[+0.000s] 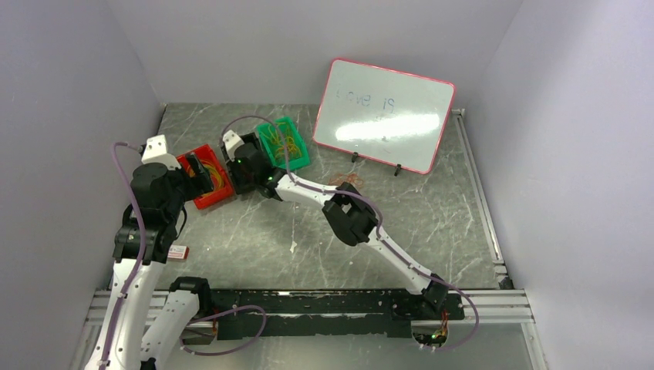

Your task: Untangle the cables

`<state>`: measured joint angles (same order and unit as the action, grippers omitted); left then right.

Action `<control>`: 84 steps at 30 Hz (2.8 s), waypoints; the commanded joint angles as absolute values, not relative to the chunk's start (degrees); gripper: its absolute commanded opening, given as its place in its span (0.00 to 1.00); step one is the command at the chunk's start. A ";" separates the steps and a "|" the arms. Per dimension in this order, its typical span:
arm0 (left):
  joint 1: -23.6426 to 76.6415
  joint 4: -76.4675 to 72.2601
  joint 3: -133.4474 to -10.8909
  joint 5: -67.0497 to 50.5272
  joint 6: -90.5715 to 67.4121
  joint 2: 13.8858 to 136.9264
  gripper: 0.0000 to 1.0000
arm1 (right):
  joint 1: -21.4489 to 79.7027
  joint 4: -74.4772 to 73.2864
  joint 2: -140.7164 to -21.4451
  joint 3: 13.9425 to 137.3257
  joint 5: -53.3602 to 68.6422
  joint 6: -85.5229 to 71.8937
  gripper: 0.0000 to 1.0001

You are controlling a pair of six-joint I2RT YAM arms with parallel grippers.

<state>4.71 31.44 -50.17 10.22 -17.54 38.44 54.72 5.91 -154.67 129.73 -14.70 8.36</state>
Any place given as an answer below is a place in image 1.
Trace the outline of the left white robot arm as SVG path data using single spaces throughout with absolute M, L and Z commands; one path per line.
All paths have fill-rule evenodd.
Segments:
M 207 280 L 182 277 L 172 284 L 162 311 L 147 320 L 185 203 L 214 189 L 196 154 L 184 159 L 180 164 L 171 155 L 149 158 L 127 182 L 130 205 L 114 238 L 110 298 L 87 369 L 162 369 L 189 321 L 213 311 Z

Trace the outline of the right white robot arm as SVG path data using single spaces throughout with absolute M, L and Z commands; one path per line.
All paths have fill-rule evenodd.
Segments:
M 233 178 L 243 180 L 249 191 L 319 209 L 337 239 L 351 247 L 365 247 L 387 263 L 406 291 L 418 296 L 416 309 L 423 318 L 434 319 L 444 311 L 448 287 L 388 235 L 381 212 L 352 184 L 329 186 L 298 177 L 273 166 L 253 143 L 223 143 L 221 151 Z

